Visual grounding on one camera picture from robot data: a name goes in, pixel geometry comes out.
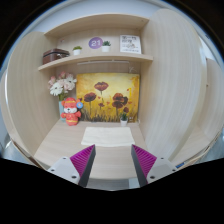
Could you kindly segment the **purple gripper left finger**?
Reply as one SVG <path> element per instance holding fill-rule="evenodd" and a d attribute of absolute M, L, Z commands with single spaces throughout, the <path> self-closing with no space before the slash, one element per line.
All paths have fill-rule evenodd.
<path fill-rule="evenodd" d="M 81 187 L 87 186 L 95 155 L 95 146 L 91 145 L 70 157 L 72 164 L 80 175 L 78 185 Z"/>

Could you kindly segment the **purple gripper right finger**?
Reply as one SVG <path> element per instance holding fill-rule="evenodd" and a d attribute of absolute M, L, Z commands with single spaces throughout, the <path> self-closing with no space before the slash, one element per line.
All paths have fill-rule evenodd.
<path fill-rule="evenodd" d="M 156 162 L 157 157 L 136 145 L 131 146 L 131 156 L 139 185 L 143 187 L 148 184 L 147 175 Z"/>

